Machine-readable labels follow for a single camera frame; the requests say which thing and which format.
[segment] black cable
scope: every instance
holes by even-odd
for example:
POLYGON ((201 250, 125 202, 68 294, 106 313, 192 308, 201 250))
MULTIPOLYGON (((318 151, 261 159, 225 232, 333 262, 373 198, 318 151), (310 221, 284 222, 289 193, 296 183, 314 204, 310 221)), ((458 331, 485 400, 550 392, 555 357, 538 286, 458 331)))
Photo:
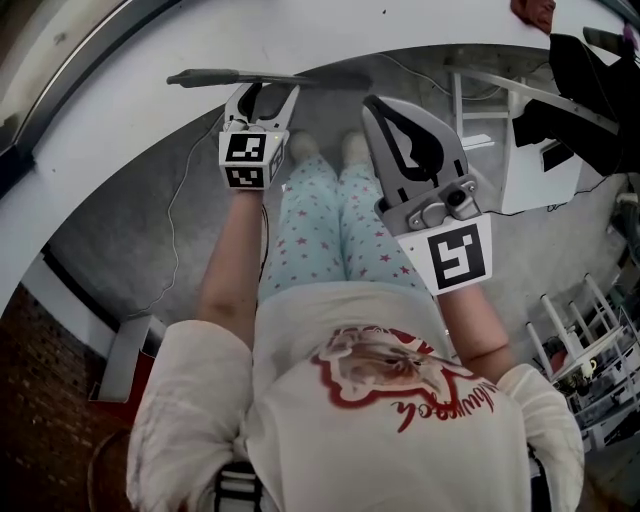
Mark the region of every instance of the black cable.
POLYGON ((264 256, 262 257, 262 263, 260 264, 260 277, 258 278, 258 282, 262 281, 264 266, 267 263, 267 258, 269 257, 269 213, 264 205, 262 205, 262 220, 264 221, 265 232, 267 234, 267 243, 264 249, 264 256))
MULTIPOLYGON (((598 183, 596 183, 593 187, 591 187, 589 189, 578 190, 575 194, 573 194, 573 197, 576 197, 576 196, 578 196, 580 194, 588 194, 589 192, 593 192, 600 185, 602 185, 605 181, 607 181, 611 176, 613 176, 613 175, 610 174, 609 176, 605 176, 598 183)), ((564 206, 565 204, 567 204, 567 203, 549 205, 549 206, 547 206, 547 212, 549 212, 549 213, 555 212, 558 208, 560 208, 561 206, 564 206)), ((528 210, 522 210, 521 212, 516 212, 516 213, 500 213, 500 212, 496 212, 495 210, 485 210, 484 213, 495 213, 496 215, 500 215, 501 217, 515 217, 516 215, 520 215, 521 213, 524 213, 526 211, 528 211, 528 210)))

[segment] light blue pants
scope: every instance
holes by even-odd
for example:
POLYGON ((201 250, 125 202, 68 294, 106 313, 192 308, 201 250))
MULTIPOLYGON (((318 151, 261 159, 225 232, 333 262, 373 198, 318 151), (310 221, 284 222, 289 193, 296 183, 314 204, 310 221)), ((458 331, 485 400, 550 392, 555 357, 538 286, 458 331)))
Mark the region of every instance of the light blue pants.
POLYGON ((373 211, 381 195, 369 165, 348 167, 340 179, 320 155, 298 165, 282 198, 260 302, 293 286, 334 281, 375 281, 426 291, 373 211))

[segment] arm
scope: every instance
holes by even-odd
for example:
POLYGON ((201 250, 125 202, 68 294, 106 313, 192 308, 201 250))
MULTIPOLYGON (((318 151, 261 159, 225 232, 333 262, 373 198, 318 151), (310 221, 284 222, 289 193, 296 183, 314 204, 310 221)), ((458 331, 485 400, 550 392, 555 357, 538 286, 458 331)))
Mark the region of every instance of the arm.
POLYGON ((234 194, 202 281, 196 315, 231 331, 249 349, 253 347, 261 234, 262 192, 234 194))
POLYGON ((466 368, 495 384, 515 366, 504 326, 479 285, 442 294, 438 303, 466 368))

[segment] concrete floor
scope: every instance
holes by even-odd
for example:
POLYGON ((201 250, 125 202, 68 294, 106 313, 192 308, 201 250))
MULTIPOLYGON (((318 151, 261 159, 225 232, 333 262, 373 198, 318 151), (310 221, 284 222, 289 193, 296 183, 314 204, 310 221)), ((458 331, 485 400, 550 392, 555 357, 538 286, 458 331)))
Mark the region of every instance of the concrete floor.
MULTIPOLYGON (((449 88, 441 70, 445 59, 473 63, 505 76, 521 76, 546 60, 544 53, 517 48, 435 47, 393 52, 410 68, 431 75, 449 88)), ((367 56, 332 68, 359 71, 373 80, 370 92, 422 105, 452 124, 450 99, 422 80, 379 56, 367 56)), ((550 71, 536 72, 549 82, 550 71)), ((486 84, 463 80, 464 94, 491 90, 486 84)), ((266 90, 259 108, 272 103, 276 89, 266 90)), ((362 98, 355 91, 306 90, 300 96, 292 129, 305 129, 318 140, 325 157, 336 167, 343 135, 360 127, 362 98)), ((504 92, 487 103, 504 104, 504 92)), ((219 111, 211 112, 150 148, 89 197, 51 239, 54 254, 100 303, 124 320, 155 299, 171 280, 174 256, 166 208, 182 178, 188 151, 211 126, 219 111)), ((469 153, 469 162, 498 190, 504 175, 505 122, 465 123, 465 136, 487 133, 498 143, 469 153)), ((217 166, 217 141, 209 138, 194 153, 189 177, 173 208, 180 268, 175 287, 156 304, 153 313, 167 324, 192 316, 200 279, 221 229, 229 204, 217 166)), ((281 188, 291 171, 286 161, 277 183, 266 196, 271 226, 277 226, 281 188)), ((502 315, 522 358, 533 354, 524 325, 536 321, 541 336, 551 335, 543 321, 539 298, 547 293, 558 305, 578 290, 586 272, 608 289, 624 242, 606 231, 613 200, 623 176, 604 182, 590 194, 576 197, 559 210, 528 211, 516 217, 493 215, 494 277, 485 289, 502 315)), ((600 180, 583 173, 579 189, 600 180)), ((497 208, 497 197, 481 195, 482 209, 497 208)))

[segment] brick wall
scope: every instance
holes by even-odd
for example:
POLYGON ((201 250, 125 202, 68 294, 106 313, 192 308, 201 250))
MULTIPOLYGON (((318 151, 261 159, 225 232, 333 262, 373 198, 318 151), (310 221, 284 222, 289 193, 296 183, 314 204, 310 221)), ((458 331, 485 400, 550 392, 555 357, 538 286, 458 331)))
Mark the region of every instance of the brick wall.
MULTIPOLYGON (((88 510, 95 447, 124 424, 87 402, 105 360, 19 287, 0 320, 0 510, 88 510)), ((98 510, 129 510, 127 437, 96 463, 98 510)))

